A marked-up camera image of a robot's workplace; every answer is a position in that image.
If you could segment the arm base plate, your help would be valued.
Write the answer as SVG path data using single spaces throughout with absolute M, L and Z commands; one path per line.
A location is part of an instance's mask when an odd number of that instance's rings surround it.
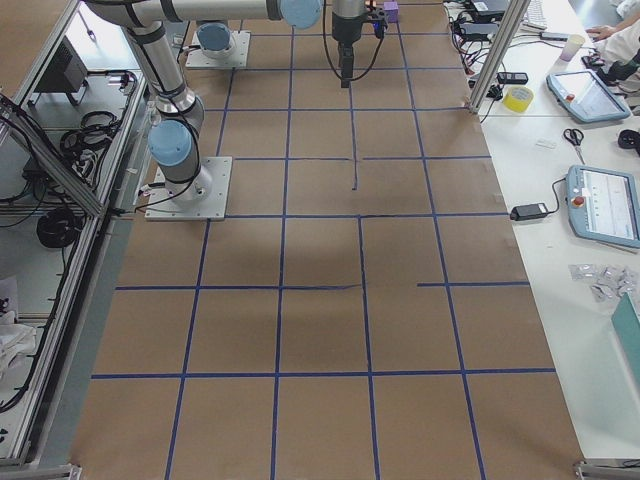
M 148 221 L 199 221 L 225 218 L 233 160 L 231 157 L 203 157 L 198 176 L 185 189 L 166 182 L 159 167 L 155 182 L 164 186 L 151 191 L 150 207 L 145 210 Z
M 247 66 L 251 32 L 247 30 L 231 31 L 229 45 L 225 49 L 202 49 L 198 34 L 193 35 L 192 49 L 187 55 L 187 69 L 243 69 Z

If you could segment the person's white sleeved forearm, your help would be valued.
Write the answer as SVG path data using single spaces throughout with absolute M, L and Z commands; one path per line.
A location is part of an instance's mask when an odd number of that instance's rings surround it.
M 614 27 L 617 31 L 612 36 L 594 42 L 595 49 L 607 63 L 627 62 L 639 50 L 639 19 L 625 20 Z

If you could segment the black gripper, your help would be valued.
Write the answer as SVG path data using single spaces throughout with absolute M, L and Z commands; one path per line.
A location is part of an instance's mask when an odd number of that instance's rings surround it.
M 338 43 L 338 66 L 341 77 L 340 85 L 342 88 L 348 88 L 353 79 L 353 44 L 361 38 L 361 23 L 333 22 L 332 38 Z

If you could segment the person's hand at desk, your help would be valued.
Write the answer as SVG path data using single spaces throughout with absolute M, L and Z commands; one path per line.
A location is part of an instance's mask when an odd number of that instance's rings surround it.
M 599 25 L 590 27 L 586 30 L 586 33 L 594 41 L 602 41 L 612 36 L 617 31 L 617 28 L 609 25 Z

